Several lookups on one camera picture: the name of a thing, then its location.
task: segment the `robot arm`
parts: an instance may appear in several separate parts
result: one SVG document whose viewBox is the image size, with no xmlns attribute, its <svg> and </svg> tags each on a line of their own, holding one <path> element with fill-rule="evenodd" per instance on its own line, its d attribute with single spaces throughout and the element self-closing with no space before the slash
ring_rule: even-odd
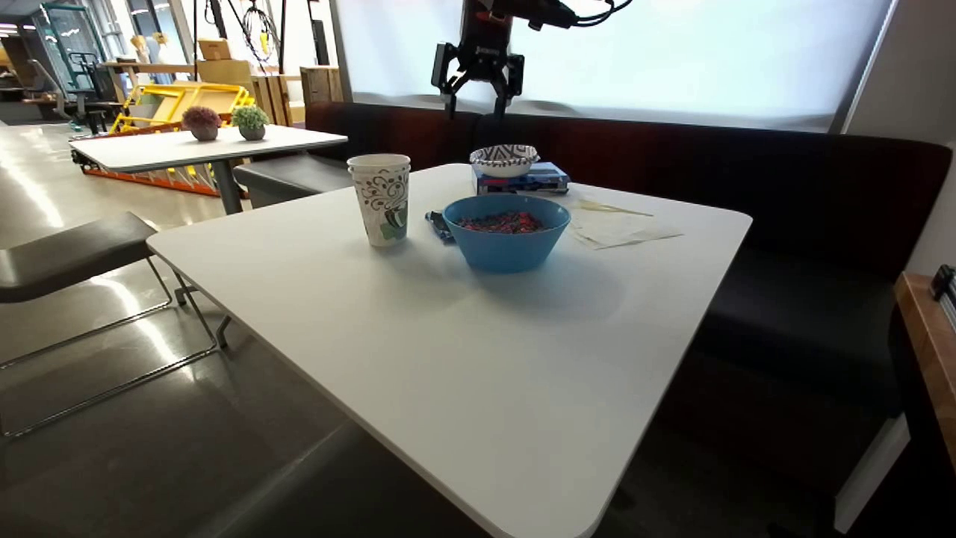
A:
<svg viewBox="0 0 956 538">
<path fill-rule="evenodd" d="M 562 0 L 462 0 L 461 44 L 438 44 L 429 82 L 443 90 L 444 111 L 453 112 L 458 90 L 468 79 L 487 79 L 495 90 L 495 117 L 507 102 L 522 93 L 526 59 L 510 54 L 510 20 L 526 17 L 531 29 L 549 26 L 595 26 L 629 0 L 607 0 L 601 14 L 580 17 Z"/>
</svg>

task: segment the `chair leg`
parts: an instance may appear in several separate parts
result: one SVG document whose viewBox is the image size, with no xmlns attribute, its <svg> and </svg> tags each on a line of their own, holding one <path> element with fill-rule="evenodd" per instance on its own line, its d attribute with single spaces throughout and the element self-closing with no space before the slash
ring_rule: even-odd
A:
<svg viewBox="0 0 956 538">
<path fill-rule="evenodd" d="M 107 401 L 114 401 L 114 396 L 118 396 L 118 395 L 124 395 L 124 392 L 130 392 L 130 387 L 139 387 L 139 384 L 145 384 L 145 383 L 154 383 L 154 378 L 160 378 L 160 377 L 166 377 L 166 374 L 174 374 L 174 369 L 180 369 L 180 366 L 187 366 L 187 363 L 195 363 L 195 360 L 207 357 L 207 354 L 214 354 L 214 353 L 219 353 L 219 350 L 199 350 L 199 353 L 190 353 L 190 354 L 186 354 L 186 357 L 180 357 L 180 360 L 160 363 L 160 366 L 154 366 L 154 369 L 148 369 L 148 374 L 139 374 L 139 377 L 121 383 L 121 384 L 95 392 L 95 395 L 90 395 L 90 396 L 83 396 L 83 401 L 78 401 L 78 402 L 71 402 L 71 407 L 65 407 L 65 410 L 60 410 L 60 413 L 50 413 L 50 414 L 44 414 L 44 417 L 32 422 L 30 426 L 6 429 L 6 426 L 0 423 L 0 426 L 3 426 L 0 446 L 3 446 L 3 443 L 24 440 L 24 437 L 32 437 L 32 432 L 38 432 L 38 429 L 44 429 L 44 426 L 50 426 L 50 423 L 57 423 L 57 422 L 65 422 L 65 417 L 71 417 L 71 414 L 78 414 L 78 413 L 83 413 L 83 410 L 92 410 L 92 407 L 99 407 L 99 402 L 107 402 Z"/>
<path fill-rule="evenodd" d="M 121 320 L 117 320 L 117 322 L 90 328 L 90 332 L 75 334 L 75 337 L 68 337 L 68 341 L 57 341 L 57 342 L 50 342 L 50 345 L 32 350 L 32 353 L 26 353 L 26 354 L 6 357 L 6 360 L 0 360 L 0 369 L 3 369 L 3 366 L 15 366 L 15 363 L 21 363 L 21 360 L 26 360 L 26 357 L 32 357 L 32 354 L 42 354 L 42 353 L 68 345 L 68 342 L 75 342 L 75 341 L 83 341 L 83 337 L 92 337 L 92 334 L 118 328 L 118 326 L 124 326 L 124 322 L 144 320 L 144 316 L 148 316 L 148 313 L 154 313 L 154 311 L 171 311 L 171 308 L 177 308 L 177 298 L 174 298 L 171 286 L 160 280 L 154 262 L 153 262 L 148 256 L 145 256 L 145 262 L 148 262 L 159 286 L 160 286 L 163 295 L 166 295 L 163 304 L 154 304 L 154 308 L 145 308 L 145 311 L 139 311 L 139 313 L 121 316 Z M 24 437 L 30 437 L 30 432 L 38 432 L 38 429 L 44 429 L 44 426 L 50 426 L 50 423 L 57 423 L 57 422 L 65 422 L 68 414 L 78 414 L 78 413 L 92 410 L 92 407 L 99 407 L 99 402 L 107 402 L 107 401 L 114 401 L 114 396 L 118 396 L 118 395 L 124 395 L 124 392 L 130 392 L 130 387 L 139 387 L 139 384 L 153 383 L 153 378 L 160 378 L 160 377 L 166 377 L 166 374 L 174 374 L 174 369 L 180 369 L 180 366 L 187 366 L 187 363 L 195 363 L 195 360 L 207 357 L 207 354 L 219 354 L 219 353 L 225 350 L 225 326 L 226 326 L 226 322 L 219 328 L 219 334 L 211 334 L 211 328 L 210 328 L 207 316 L 199 313 L 199 308 L 195 304 L 195 298 L 190 298 L 187 292 L 186 292 L 186 298 L 187 298 L 187 304 L 198 311 L 198 320 L 199 320 L 199 326 L 202 326 L 202 332 L 207 332 L 207 337 L 210 337 L 210 350 L 198 350 L 198 353 L 190 353 L 190 354 L 186 354 L 186 357 L 180 357 L 180 360 L 160 363 L 160 366 L 145 369 L 145 374 L 139 374 L 139 377 L 133 377 L 133 378 L 127 378 L 127 383 L 118 383 L 118 384 L 104 387 L 104 392 L 95 392 L 95 395 L 90 395 L 90 396 L 83 396 L 83 401 L 75 401 L 71 407 L 57 410 L 57 413 L 44 414 L 44 417 L 32 422 L 30 426 L 21 426 L 21 429 L 8 429 L 8 426 L 3 423 L 3 417 L 0 417 L 0 447 L 3 447 L 6 443 L 24 440 Z"/>
<path fill-rule="evenodd" d="M 24 353 L 24 354 L 3 357 L 3 360 L 0 360 L 0 369 L 8 369 L 8 366 L 15 366 L 15 363 L 21 363 L 21 360 L 30 360 L 30 357 L 35 357 L 35 354 L 44 354 L 44 353 L 53 353 L 53 350 L 71 345 L 71 342 L 78 342 L 78 341 L 87 341 L 87 337 L 104 334 L 104 332 L 110 332 L 110 328 L 118 328 L 118 326 L 136 322 L 136 320 L 153 316 L 153 313 L 159 313 L 159 311 L 171 311 L 171 308 L 177 308 L 177 298 L 174 298 L 171 286 L 160 280 L 160 274 L 159 274 L 159 268 L 153 265 L 153 259 L 148 259 L 148 256 L 145 256 L 145 262 L 148 262 L 148 268 L 153 268 L 153 274 L 154 274 L 159 286 L 163 289 L 166 302 L 153 304 L 153 308 L 144 308 L 144 311 L 127 313 L 127 316 L 118 316 L 118 320 L 114 320 L 114 322 L 95 326 L 95 328 L 90 328 L 90 332 L 71 334 L 71 337 L 65 337 L 65 341 L 57 341 L 57 342 L 47 342 L 47 345 L 30 350 L 30 353 Z"/>
<path fill-rule="evenodd" d="M 222 326 L 219 326 L 214 334 L 211 334 L 211 328 L 210 328 L 210 322 L 207 322 L 207 313 L 199 311 L 198 298 L 190 295 L 198 286 L 187 283 L 187 280 L 183 278 L 183 271 L 177 271 L 177 280 L 180 280 L 177 302 L 180 302 L 180 304 L 187 304 L 187 308 L 199 316 L 199 322 L 202 322 L 211 345 L 231 350 L 226 326 L 231 326 L 233 316 L 225 316 Z"/>
</svg>

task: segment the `napkin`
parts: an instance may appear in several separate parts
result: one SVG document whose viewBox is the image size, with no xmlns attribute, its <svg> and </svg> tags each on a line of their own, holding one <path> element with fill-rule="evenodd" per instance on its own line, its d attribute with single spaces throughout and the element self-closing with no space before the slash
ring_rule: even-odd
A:
<svg viewBox="0 0 956 538">
<path fill-rule="evenodd" d="M 577 218 L 571 226 L 598 250 L 680 235 L 680 229 L 661 224 L 652 211 L 595 199 L 577 199 L 573 209 Z"/>
</svg>

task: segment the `white paper cup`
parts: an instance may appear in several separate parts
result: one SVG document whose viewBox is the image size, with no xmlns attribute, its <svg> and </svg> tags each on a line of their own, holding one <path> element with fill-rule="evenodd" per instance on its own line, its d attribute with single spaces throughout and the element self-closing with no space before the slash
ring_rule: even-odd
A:
<svg viewBox="0 0 956 538">
<path fill-rule="evenodd" d="M 389 247 L 410 233 L 410 174 L 404 151 L 366 151 L 346 162 L 354 183 L 365 235 L 372 247 Z"/>
</svg>

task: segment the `window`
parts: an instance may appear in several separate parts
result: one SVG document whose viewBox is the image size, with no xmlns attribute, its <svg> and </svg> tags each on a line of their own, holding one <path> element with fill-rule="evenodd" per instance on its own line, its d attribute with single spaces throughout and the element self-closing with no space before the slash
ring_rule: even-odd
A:
<svg viewBox="0 0 956 538">
<path fill-rule="evenodd" d="M 186 63 L 171 0 L 127 0 L 127 17 L 133 32 L 145 38 L 148 63 Z"/>
<path fill-rule="evenodd" d="M 529 29 L 522 96 L 507 111 L 828 132 L 894 0 L 632 0 L 601 26 Z M 602 0 L 565 0 L 580 14 Z M 354 102 L 443 106 L 429 85 L 461 0 L 344 0 L 341 35 Z M 462 106 L 490 111 L 487 82 Z"/>
</svg>

